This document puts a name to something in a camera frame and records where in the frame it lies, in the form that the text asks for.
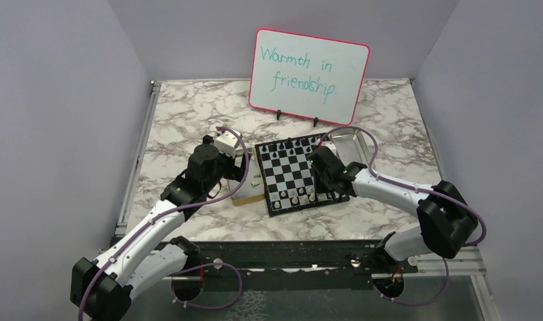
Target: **chessboard square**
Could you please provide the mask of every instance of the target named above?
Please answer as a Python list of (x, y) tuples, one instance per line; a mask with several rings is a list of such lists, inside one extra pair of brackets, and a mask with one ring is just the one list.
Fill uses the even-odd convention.
[(264, 174), (266, 177), (274, 176), (274, 175), (275, 175), (274, 169), (264, 169), (264, 170), (263, 170), (263, 174)]
[(271, 160), (263, 160), (261, 162), (261, 166), (265, 169), (269, 169), (272, 167), (272, 161)]
[(286, 186), (285, 183), (278, 183), (276, 184), (278, 186), (278, 191), (281, 192), (281, 191), (287, 191), (288, 190), (288, 187)]
[(305, 181), (303, 179), (296, 179), (294, 180), (295, 182), (295, 188), (299, 189), (301, 187), (305, 187)]
[(290, 199), (282, 199), (280, 202), (282, 204), (282, 209), (287, 209), (292, 206)]
[(309, 171), (308, 169), (304, 169), (301, 171), (301, 176), (303, 176), (303, 178), (312, 177), (311, 171)]

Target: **gray wall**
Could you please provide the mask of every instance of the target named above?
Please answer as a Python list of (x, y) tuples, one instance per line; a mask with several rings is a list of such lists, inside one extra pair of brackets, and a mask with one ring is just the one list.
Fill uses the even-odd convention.
[(372, 49), (367, 78), (413, 78), (458, 0), (110, 0), (156, 80), (250, 77), (258, 27)]
[(543, 1), (460, 0), (414, 89), (502, 320), (543, 320)]
[(76, 319), (71, 269), (113, 234), (148, 87), (106, 0), (0, 1), (0, 320)]

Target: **black chessboard frame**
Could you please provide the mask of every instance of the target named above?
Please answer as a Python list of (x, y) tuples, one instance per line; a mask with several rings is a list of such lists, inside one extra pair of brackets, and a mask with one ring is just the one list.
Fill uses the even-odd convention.
[[(311, 164), (306, 155), (313, 151), (323, 135), (324, 133), (312, 134), (255, 146), (257, 162), (263, 178), (267, 212), (270, 217), (350, 200), (348, 195), (340, 197), (335, 192), (316, 193), (315, 201), (308, 200), (310, 193), (315, 190)], [(282, 191), (286, 192), (285, 196), (281, 196)], [(292, 203), (294, 197), (298, 198), (296, 205)], [(306, 203), (302, 203), (304, 197), (308, 200)], [(280, 202), (281, 207), (275, 208), (275, 202)]]

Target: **word warmth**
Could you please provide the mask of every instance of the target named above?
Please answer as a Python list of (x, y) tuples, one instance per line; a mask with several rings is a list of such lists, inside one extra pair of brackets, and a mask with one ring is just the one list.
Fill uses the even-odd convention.
[(305, 53), (305, 57), (302, 56), (294, 57), (294, 56), (285, 56), (280, 55), (276, 52), (276, 48), (273, 50), (266, 49), (264, 50), (262, 46), (259, 47), (261, 50), (261, 58), (265, 60), (267, 57), (269, 60), (273, 60), (275, 62), (284, 62), (287, 64), (294, 64), (295, 66), (306, 66), (307, 69), (309, 69), (309, 63), (311, 62), (309, 59), (307, 59), (307, 54)]

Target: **table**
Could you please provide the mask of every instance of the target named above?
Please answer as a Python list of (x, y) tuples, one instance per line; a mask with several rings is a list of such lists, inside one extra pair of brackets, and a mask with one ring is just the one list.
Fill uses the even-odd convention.
[[(336, 126), (273, 112), (247, 102), (249, 80), (163, 82), (152, 118), (135, 196), (126, 214), (127, 231), (152, 208), (159, 195), (187, 166), (193, 149), (216, 125), (242, 132), (253, 146), (288, 137), (326, 132)], [(367, 80), (362, 85), (354, 125), (371, 131), (380, 151), (376, 169), (416, 183), (438, 183), (439, 171), (408, 79)], [(373, 145), (366, 137), (370, 148)], [(224, 184), (219, 195), (228, 192)], [(265, 201), (235, 207), (229, 199), (202, 207), (165, 241), (183, 235), (192, 241), (293, 241), (380, 239), (406, 230), (417, 219), (370, 199), (268, 217)]]

